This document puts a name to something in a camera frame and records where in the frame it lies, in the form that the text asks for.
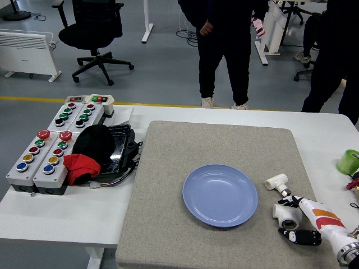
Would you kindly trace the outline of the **person's hand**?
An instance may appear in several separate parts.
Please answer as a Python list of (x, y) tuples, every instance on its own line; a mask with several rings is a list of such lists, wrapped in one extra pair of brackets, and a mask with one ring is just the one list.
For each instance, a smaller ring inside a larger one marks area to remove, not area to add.
[(213, 25), (207, 20), (203, 27), (200, 29), (201, 36), (208, 36), (213, 32)]

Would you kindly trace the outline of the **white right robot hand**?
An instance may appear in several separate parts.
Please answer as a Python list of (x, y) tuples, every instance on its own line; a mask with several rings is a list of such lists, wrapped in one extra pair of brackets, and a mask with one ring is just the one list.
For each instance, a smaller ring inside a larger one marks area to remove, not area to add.
[(287, 196), (279, 200), (278, 204), (300, 209), (314, 227), (313, 230), (297, 231), (279, 228), (278, 232), (290, 242), (318, 246), (324, 239), (329, 241), (334, 254), (358, 251), (358, 239), (349, 236), (341, 219), (326, 205), (299, 196)]

